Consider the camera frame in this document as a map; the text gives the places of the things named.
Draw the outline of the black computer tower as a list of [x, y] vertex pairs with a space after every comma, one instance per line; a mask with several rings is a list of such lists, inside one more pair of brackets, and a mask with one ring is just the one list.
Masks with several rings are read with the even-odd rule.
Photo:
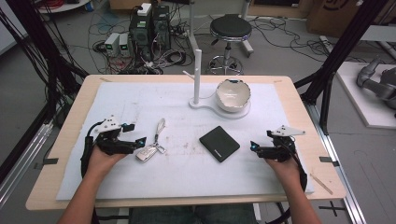
[[155, 40], [158, 48], [170, 49], [169, 6], [156, 6], [153, 9], [152, 19]]
[[143, 3], [134, 9], [130, 23], [130, 34], [135, 44], [136, 55], [145, 61], [152, 60], [152, 5]]

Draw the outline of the aluminium rail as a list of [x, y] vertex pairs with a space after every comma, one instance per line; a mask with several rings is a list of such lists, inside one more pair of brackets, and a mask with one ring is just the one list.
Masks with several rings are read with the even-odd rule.
[[313, 121], [313, 124], [317, 130], [320, 140], [324, 145], [331, 164], [335, 168], [344, 189], [346, 190], [346, 196], [343, 198], [342, 202], [349, 216], [351, 224], [367, 224], [363, 212], [361, 211], [360, 205], [354, 195], [353, 189], [349, 184], [347, 175], [344, 171], [342, 163], [339, 160], [335, 147], [332, 143], [332, 139], [327, 135], [322, 128], [319, 126], [319, 112], [314, 105], [305, 105], [308, 115]]
[[38, 152], [46, 143], [53, 130], [53, 122], [42, 124], [35, 135], [24, 148], [16, 164], [11, 168], [2, 184], [0, 184], [0, 210], [6, 205], [7, 200], [22, 180], [28, 168], [33, 163]]

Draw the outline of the black round stool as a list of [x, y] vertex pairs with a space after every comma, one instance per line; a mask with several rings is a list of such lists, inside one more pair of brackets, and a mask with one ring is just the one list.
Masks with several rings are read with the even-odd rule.
[[213, 57], [207, 70], [214, 75], [242, 75], [244, 67], [242, 63], [231, 55], [232, 43], [241, 43], [248, 40], [252, 32], [248, 21], [240, 18], [237, 14], [227, 14], [214, 19], [210, 23], [210, 34], [214, 37], [211, 45], [219, 41], [225, 41], [226, 47], [222, 55]]

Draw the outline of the white stand with post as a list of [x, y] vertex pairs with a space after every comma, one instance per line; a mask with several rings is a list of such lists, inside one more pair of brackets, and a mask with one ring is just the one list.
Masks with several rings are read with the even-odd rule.
[[202, 98], [200, 96], [200, 85], [201, 85], [201, 67], [202, 67], [202, 51], [197, 49], [194, 52], [195, 63], [194, 63], [194, 74], [191, 75], [188, 72], [184, 71], [184, 74], [190, 77], [193, 80], [193, 97], [189, 100], [189, 105], [193, 109], [209, 109], [216, 113], [218, 116], [225, 119], [241, 119], [246, 116], [249, 112], [251, 103], [249, 103], [245, 109], [236, 113], [229, 113], [221, 109], [216, 102], [215, 92], [206, 97]]

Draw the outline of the white board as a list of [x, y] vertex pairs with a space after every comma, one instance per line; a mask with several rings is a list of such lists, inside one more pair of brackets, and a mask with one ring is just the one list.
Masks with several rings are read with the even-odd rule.
[[396, 130], [396, 110], [386, 106], [373, 92], [356, 84], [358, 73], [364, 66], [366, 63], [344, 62], [337, 76], [367, 127]]

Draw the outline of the thin wooden stick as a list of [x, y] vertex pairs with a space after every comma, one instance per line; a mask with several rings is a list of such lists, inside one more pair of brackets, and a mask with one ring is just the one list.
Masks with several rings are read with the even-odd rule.
[[333, 191], [329, 187], [327, 187], [318, 177], [316, 177], [313, 174], [309, 174], [309, 175], [314, 181], [316, 181], [320, 186], [322, 186], [329, 194], [333, 195]]

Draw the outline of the silver car key with strap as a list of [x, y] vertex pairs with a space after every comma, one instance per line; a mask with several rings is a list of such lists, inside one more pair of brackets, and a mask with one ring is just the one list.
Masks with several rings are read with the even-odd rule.
[[163, 128], [165, 127], [165, 119], [160, 119], [158, 122], [156, 133], [154, 135], [154, 142], [150, 145], [145, 146], [141, 149], [135, 157], [141, 161], [146, 162], [148, 161], [156, 152], [165, 152], [165, 148], [159, 144], [159, 135], [162, 132]]

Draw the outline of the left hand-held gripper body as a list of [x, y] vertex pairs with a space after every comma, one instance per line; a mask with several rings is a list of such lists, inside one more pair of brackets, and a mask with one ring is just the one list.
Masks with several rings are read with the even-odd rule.
[[113, 154], [133, 154], [136, 150], [135, 142], [128, 142], [119, 139], [121, 125], [114, 115], [101, 121], [93, 128], [97, 133], [95, 144], [107, 155]]

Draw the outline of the black tape strip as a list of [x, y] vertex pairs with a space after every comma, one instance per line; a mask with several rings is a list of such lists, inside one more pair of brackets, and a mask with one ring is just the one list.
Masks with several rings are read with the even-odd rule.
[[334, 167], [340, 166], [338, 161], [334, 161], [331, 157], [319, 157], [321, 162], [331, 163]]
[[42, 162], [36, 162], [34, 165], [34, 169], [41, 170], [45, 165], [57, 164], [58, 160], [59, 158], [46, 158]]

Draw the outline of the cardboard box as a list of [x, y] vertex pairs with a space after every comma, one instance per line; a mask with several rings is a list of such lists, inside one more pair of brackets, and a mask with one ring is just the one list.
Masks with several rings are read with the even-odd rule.
[[[346, 30], [365, 0], [313, 0], [314, 5], [309, 12], [306, 21], [306, 29], [309, 33], [340, 37]], [[396, 28], [386, 28], [385, 24], [379, 25], [379, 21], [390, 9], [393, 0], [387, 3], [369, 26], [361, 40], [388, 40], [391, 33], [396, 34]]]

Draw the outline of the white ceramic bowl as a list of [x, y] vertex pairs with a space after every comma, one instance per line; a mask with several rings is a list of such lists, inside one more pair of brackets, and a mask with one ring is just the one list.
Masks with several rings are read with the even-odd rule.
[[240, 112], [248, 106], [251, 90], [240, 79], [225, 79], [216, 88], [217, 105], [226, 112]]

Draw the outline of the black wallet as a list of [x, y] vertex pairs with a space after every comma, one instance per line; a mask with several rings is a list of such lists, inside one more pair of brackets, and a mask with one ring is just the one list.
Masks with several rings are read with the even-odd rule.
[[240, 145], [220, 126], [200, 137], [199, 141], [218, 162], [225, 161], [240, 148]]

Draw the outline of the small grey power unit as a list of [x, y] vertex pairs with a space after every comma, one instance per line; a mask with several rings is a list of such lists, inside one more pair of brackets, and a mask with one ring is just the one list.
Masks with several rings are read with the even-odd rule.
[[111, 34], [105, 41], [106, 52], [109, 57], [117, 57], [120, 53], [120, 35], [118, 33]]
[[129, 48], [129, 38], [127, 34], [120, 34], [120, 54], [122, 57], [129, 57], [131, 55]]

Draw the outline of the person's right hand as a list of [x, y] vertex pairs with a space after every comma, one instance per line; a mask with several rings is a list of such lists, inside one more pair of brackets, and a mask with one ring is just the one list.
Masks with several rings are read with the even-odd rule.
[[284, 188], [300, 186], [299, 169], [294, 159], [283, 162], [269, 159], [265, 159], [265, 161], [275, 171], [277, 179]]

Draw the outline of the white foam mat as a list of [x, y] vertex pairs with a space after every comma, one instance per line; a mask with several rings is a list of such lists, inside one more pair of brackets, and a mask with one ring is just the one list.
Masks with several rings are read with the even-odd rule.
[[[120, 139], [144, 137], [165, 151], [141, 162], [133, 155], [119, 161], [102, 182], [100, 199], [187, 198], [205, 196], [276, 195], [283, 189], [274, 171], [251, 151], [256, 142], [269, 146], [267, 131], [288, 119], [272, 84], [253, 84], [250, 109], [241, 119], [224, 119], [206, 108], [193, 109], [190, 83], [121, 83], [100, 85], [80, 130], [110, 116], [135, 128]], [[217, 161], [200, 143], [204, 134], [222, 127], [240, 146]]]

